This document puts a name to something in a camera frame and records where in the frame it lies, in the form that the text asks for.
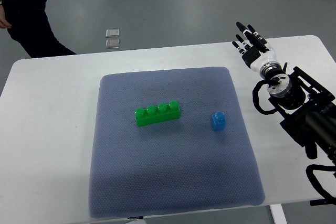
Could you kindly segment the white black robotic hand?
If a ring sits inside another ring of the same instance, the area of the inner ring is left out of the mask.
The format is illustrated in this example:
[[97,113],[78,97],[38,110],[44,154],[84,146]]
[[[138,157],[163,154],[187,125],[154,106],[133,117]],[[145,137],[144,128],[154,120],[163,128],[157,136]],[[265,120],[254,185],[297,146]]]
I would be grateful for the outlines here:
[[233,46],[241,54],[248,68],[259,72],[261,76],[265,75],[266,67],[277,63],[274,49],[251,25],[245,26],[241,22],[236,22],[236,26],[246,40],[236,34],[238,42],[233,41]]

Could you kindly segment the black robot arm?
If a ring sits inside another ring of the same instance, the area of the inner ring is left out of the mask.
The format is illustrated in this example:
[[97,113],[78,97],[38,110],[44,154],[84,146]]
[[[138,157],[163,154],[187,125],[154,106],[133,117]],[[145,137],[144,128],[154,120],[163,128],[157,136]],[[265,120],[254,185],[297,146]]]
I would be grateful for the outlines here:
[[253,89],[253,104],[264,115],[278,112],[281,127],[309,159],[321,148],[335,163],[335,96],[299,67],[286,74],[286,67],[267,63],[260,70],[262,80]]

